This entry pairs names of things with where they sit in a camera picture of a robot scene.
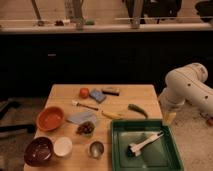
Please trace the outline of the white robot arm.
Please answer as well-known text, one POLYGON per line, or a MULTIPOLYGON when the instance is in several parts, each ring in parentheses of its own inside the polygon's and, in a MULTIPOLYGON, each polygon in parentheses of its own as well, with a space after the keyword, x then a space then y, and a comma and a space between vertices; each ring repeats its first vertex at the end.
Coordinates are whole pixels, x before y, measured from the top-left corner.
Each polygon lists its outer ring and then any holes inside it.
POLYGON ((186 100, 213 119, 213 88, 205 84, 207 78, 208 71, 200 63, 191 63, 166 74, 166 87, 158 96, 164 125, 172 123, 186 100))

